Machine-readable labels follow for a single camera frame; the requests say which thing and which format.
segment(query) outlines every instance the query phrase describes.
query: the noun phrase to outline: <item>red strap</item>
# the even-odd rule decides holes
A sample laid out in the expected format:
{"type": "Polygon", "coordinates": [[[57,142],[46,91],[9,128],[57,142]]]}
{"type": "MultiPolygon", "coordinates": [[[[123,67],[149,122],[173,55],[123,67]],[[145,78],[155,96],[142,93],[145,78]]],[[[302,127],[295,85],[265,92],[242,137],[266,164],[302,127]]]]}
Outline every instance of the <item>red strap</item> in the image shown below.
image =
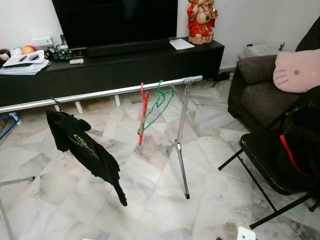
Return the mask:
{"type": "Polygon", "coordinates": [[[292,152],[291,152],[291,150],[290,150],[290,148],[289,148],[289,146],[288,146],[288,144],[287,144],[286,138],[285,138],[285,136],[284,136],[283,134],[280,136],[280,140],[281,140],[281,142],[282,142],[282,144],[283,144],[286,152],[287,152],[288,155],[289,155],[290,162],[292,163],[292,165],[297,169],[297,171],[298,171],[299,173],[303,174],[304,176],[309,176],[309,174],[301,171],[301,169],[297,166],[297,164],[296,164],[296,162],[295,162],[294,155],[292,154],[292,152]]]}

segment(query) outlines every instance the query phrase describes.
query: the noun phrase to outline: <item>printed graphic on shirt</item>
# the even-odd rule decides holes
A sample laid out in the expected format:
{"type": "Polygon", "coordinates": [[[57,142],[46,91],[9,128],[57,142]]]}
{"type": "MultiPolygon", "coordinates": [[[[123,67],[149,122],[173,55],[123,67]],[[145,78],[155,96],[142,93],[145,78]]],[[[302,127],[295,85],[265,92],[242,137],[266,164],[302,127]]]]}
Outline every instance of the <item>printed graphic on shirt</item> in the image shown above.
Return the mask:
{"type": "Polygon", "coordinates": [[[86,143],[85,140],[83,140],[82,137],[78,136],[77,134],[74,134],[73,136],[74,136],[75,140],[72,139],[72,138],[69,136],[69,139],[71,140],[71,142],[73,142],[75,145],[78,145],[78,146],[80,146],[80,147],[85,148],[85,149],[88,151],[88,154],[89,154],[89,155],[95,157],[96,159],[99,159],[99,157],[98,157],[98,155],[96,154],[96,152],[88,146],[88,144],[86,143]]]}

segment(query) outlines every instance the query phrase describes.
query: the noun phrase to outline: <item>silver pole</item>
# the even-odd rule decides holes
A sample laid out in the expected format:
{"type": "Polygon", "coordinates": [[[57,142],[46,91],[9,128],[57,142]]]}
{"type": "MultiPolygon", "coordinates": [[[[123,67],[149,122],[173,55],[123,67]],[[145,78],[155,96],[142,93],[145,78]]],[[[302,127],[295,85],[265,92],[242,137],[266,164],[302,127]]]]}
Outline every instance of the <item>silver pole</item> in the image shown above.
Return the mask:
{"type": "Polygon", "coordinates": [[[184,88],[184,101],[182,103],[183,107],[181,109],[180,124],[179,124],[178,137],[177,137],[178,142],[181,141],[182,134],[184,131],[187,110],[188,110],[189,96],[190,96],[190,88],[191,88],[191,81],[188,82],[188,84],[184,88]]]}
{"type": "Polygon", "coordinates": [[[9,220],[8,220],[4,205],[3,205],[2,201],[1,201],[1,198],[0,198],[0,210],[1,210],[1,213],[2,213],[2,216],[3,216],[4,224],[5,224],[6,230],[8,232],[9,238],[10,238],[10,240],[15,240],[15,236],[14,236],[14,233],[12,232],[11,227],[10,227],[10,223],[9,223],[9,220]]]}
{"type": "MultiPolygon", "coordinates": [[[[185,77],[185,78],[171,80],[171,81],[163,81],[160,84],[160,86],[167,87],[167,86],[182,84],[185,82],[201,81],[202,79],[203,77],[201,75],[190,76],[190,77],[185,77]]],[[[150,83],[150,84],[144,85],[143,90],[155,89],[157,87],[158,87],[158,83],[150,83]]],[[[77,102],[77,101],[86,100],[86,99],[94,99],[94,98],[100,98],[100,97],[106,97],[106,96],[137,92],[137,91],[140,91],[140,89],[141,89],[140,85],[130,86],[130,87],[112,89],[107,91],[98,91],[98,92],[79,94],[79,95],[73,95],[73,96],[58,97],[56,98],[56,100],[60,103],[77,102]]],[[[32,101],[32,102],[26,102],[26,103],[21,103],[16,105],[2,106],[0,107],[0,113],[12,113],[12,112],[17,112],[23,109],[31,109],[31,108],[37,108],[37,107],[43,107],[43,106],[55,105],[55,104],[56,104],[55,101],[53,101],[52,99],[32,101]]]]}
{"type": "Polygon", "coordinates": [[[189,97],[190,97],[190,88],[191,88],[192,81],[188,81],[184,88],[184,99],[181,99],[182,102],[182,109],[181,109],[181,116],[180,116],[180,124],[179,124],[179,130],[178,130],[178,136],[177,139],[174,141],[175,148],[178,153],[179,161],[180,161],[180,167],[182,171],[182,178],[184,183],[184,194],[186,199],[190,198],[189,189],[188,189],[188,183],[187,183],[187,177],[186,177],[186,171],[185,171],[185,165],[184,160],[182,157],[182,147],[181,147],[181,138],[184,131],[184,125],[186,121],[187,116],[187,110],[188,110],[188,103],[189,103],[189,97]]]}
{"type": "MultiPolygon", "coordinates": [[[[22,178],[22,179],[13,180],[13,181],[0,182],[0,187],[5,186],[5,185],[10,185],[10,184],[26,182],[29,180],[34,180],[35,178],[36,178],[35,176],[31,176],[31,177],[26,177],[26,178],[22,178]]],[[[11,226],[10,226],[10,223],[9,223],[6,211],[5,211],[5,207],[1,201],[1,198],[0,198],[0,211],[2,213],[4,224],[5,224],[5,227],[8,232],[10,240],[15,240],[15,236],[14,236],[14,233],[12,232],[12,229],[11,229],[11,226]]]]}
{"type": "Polygon", "coordinates": [[[4,181],[4,182],[0,182],[0,187],[5,186],[5,185],[10,185],[10,184],[17,184],[17,183],[21,183],[21,182],[26,182],[26,181],[34,180],[34,179],[35,179],[35,177],[31,176],[31,177],[26,177],[26,178],[22,178],[22,179],[13,180],[13,181],[4,181]]]}

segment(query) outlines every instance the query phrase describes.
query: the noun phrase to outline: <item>white paper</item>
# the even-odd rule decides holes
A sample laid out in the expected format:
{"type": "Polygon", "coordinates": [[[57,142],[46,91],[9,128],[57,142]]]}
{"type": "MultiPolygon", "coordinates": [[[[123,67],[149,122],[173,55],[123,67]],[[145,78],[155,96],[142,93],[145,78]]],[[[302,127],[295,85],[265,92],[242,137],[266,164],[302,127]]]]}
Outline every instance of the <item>white paper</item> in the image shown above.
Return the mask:
{"type": "Polygon", "coordinates": [[[191,43],[189,43],[181,38],[170,39],[170,44],[177,50],[190,49],[190,48],[195,47],[195,45],[192,45],[191,43]]]}
{"type": "Polygon", "coordinates": [[[42,64],[45,60],[45,52],[43,50],[35,51],[32,53],[28,53],[26,55],[17,55],[17,56],[12,56],[6,61],[3,66],[4,67],[10,67],[10,66],[15,66],[19,64],[42,64]],[[29,57],[32,55],[38,55],[38,59],[30,61],[29,57]]]}
{"type": "Polygon", "coordinates": [[[30,66],[3,67],[0,68],[0,75],[36,75],[49,64],[49,60],[45,59],[42,63],[34,63],[30,66]]]}

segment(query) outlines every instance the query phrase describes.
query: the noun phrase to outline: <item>white wall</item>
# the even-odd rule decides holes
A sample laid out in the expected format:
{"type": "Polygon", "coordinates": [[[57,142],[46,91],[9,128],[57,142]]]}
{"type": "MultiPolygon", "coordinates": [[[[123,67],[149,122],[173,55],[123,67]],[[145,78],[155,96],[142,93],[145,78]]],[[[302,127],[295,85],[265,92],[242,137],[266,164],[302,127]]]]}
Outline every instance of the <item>white wall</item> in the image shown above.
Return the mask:
{"type": "Polygon", "coordinates": [[[319,16],[320,0],[279,1],[270,42],[285,42],[285,50],[294,52],[319,16]]]}
{"type": "MultiPolygon", "coordinates": [[[[62,30],[51,0],[0,0],[0,48],[24,46],[31,38],[51,36],[59,44],[62,30]]],[[[178,0],[177,36],[188,36],[188,0],[178,0]]],[[[294,50],[317,19],[320,0],[216,0],[219,18],[214,39],[225,45],[222,67],[234,66],[247,44],[286,42],[294,50]]]]}
{"type": "Polygon", "coordinates": [[[51,36],[60,44],[62,29],[51,0],[0,0],[0,48],[23,47],[32,38],[51,36]]]}

